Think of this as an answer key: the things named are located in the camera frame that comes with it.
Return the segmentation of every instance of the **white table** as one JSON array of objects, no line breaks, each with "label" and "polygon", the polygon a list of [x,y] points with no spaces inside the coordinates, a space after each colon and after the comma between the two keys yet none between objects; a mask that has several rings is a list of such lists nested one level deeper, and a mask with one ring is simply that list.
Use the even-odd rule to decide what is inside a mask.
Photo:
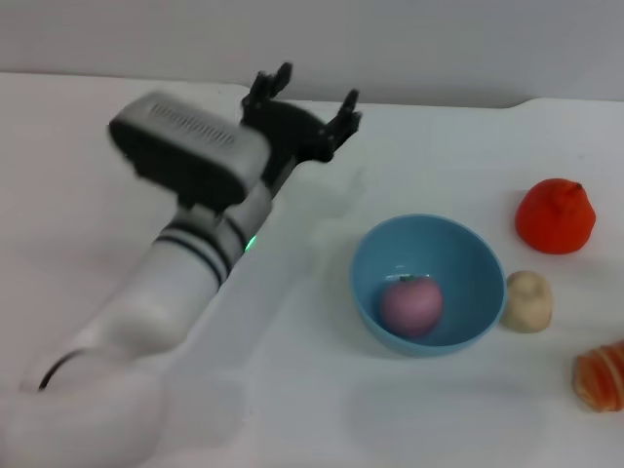
[{"label": "white table", "polygon": [[[233,117],[245,89],[0,74],[0,379],[80,327],[174,211],[133,178],[105,125],[166,88]],[[337,106],[306,103],[325,118]],[[574,356],[624,337],[624,103],[539,99],[506,110],[362,105],[327,166],[297,170],[254,248],[188,342],[149,365],[170,414],[149,468],[620,467],[624,414],[570,390]],[[511,219],[537,181],[586,187],[578,254],[533,252]],[[361,236],[405,213],[481,233],[506,271],[552,282],[551,327],[496,328],[465,351],[408,359],[361,325],[347,270]]]}]

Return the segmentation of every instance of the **beige toy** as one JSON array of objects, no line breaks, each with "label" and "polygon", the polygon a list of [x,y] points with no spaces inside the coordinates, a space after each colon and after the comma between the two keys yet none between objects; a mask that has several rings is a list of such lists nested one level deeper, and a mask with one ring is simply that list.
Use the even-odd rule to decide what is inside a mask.
[{"label": "beige toy", "polygon": [[553,316],[553,293],[548,281],[533,271],[507,278],[508,300],[500,323],[515,332],[541,332]]}]

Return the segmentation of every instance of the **red toy fruit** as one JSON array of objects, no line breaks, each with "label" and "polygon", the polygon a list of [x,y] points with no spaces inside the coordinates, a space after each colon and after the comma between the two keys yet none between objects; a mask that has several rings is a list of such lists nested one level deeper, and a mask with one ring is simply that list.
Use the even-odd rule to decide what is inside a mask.
[{"label": "red toy fruit", "polygon": [[516,212],[520,237],[545,254],[570,254],[589,240],[596,213],[585,189],[564,178],[542,180],[529,190]]}]

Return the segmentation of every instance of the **white wall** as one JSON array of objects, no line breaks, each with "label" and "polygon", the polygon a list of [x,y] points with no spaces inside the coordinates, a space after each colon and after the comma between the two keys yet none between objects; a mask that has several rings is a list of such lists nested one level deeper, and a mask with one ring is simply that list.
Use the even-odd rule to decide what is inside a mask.
[{"label": "white wall", "polygon": [[623,0],[0,0],[0,70],[249,83],[291,96],[507,105],[624,98]]}]

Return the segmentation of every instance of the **plastic food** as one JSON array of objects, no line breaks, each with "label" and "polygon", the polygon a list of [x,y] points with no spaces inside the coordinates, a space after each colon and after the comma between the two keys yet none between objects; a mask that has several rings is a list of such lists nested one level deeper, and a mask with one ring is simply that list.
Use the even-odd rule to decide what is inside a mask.
[{"label": "plastic food", "polygon": [[507,278],[507,305],[500,323],[515,332],[541,332],[553,316],[553,293],[548,281],[533,271]]},{"label": "plastic food", "polygon": [[589,240],[596,213],[585,189],[564,178],[542,180],[531,188],[516,212],[516,230],[537,251],[570,254]]},{"label": "plastic food", "polygon": [[573,387],[595,411],[624,408],[624,341],[601,346],[576,358]]},{"label": "plastic food", "polygon": [[442,292],[435,280],[404,277],[385,291],[381,320],[390,332],[416,338],[436,326],[442,311]]}]

